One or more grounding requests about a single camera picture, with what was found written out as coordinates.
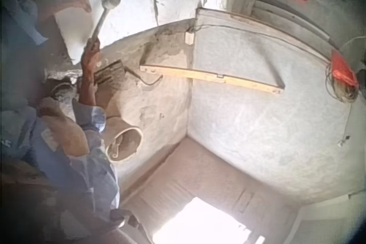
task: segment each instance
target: sleeve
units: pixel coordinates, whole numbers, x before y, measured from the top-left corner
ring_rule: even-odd
[[[100,133],[105,127],[105,113],[100,107],[84,105],[75,99],[73,109],[76,123],[85,133],[90,152],[82,157],[70,157],[71,165],[85,176],[93,192],[95,211],[109,219],[110,210],[118,208],[120,188]]]

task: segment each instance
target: bright light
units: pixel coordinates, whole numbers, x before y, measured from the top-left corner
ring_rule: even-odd
[[[251,231],[195,197],[153,236],[156,244],[243,244]]]
[[[263,244],[265,241],[265,238],[263,236],[258,237],[256,244]]]

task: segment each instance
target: hammer head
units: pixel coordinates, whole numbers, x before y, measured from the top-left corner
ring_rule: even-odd
[[[121,0],[103,0],[102,6],[104,9],[111,10],[117,7],[121,3]]]

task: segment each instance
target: plaster bucket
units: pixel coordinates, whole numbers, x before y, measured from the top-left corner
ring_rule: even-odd
[[[142,131],[121,117],[107,118],[102,132],[106,154],[110,161],[119,162],[136,153],[142,141]]]

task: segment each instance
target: hammer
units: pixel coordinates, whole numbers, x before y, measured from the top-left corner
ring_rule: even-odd
[[[93,35],[91,36],[91,41],[89,43],[89,47],[93,47],[98,34],[100,30],[102,29],[102,25],[104,23],[105,18],[107,17],[110,10],[116,8],[121,3],[121,0],[103,0],[102,6],[104,8],[104,11],[102,13],[102,16],[100,17],[98,24],[96,25],[96,28],[94,29]]]

